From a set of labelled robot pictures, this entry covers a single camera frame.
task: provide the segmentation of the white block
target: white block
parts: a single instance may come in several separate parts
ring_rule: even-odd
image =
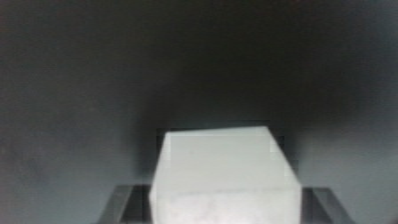
[[[300,184],[266,127],[168,132],[154,224],[298,224]]]

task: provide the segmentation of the gray wall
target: gray wall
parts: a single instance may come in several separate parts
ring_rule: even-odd
[[[266,124],[305,186],[398,217],[392,1],[0,3],[0,223],[92,223],[156,129]]]

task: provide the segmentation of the box side face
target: box side face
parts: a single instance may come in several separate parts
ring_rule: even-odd
[[[268,129],[168,133],[154,186],[158,194],[300,188]]]
[[[300,192],[234,191],[186,194],[158,202],[156,224],[298,224]]]

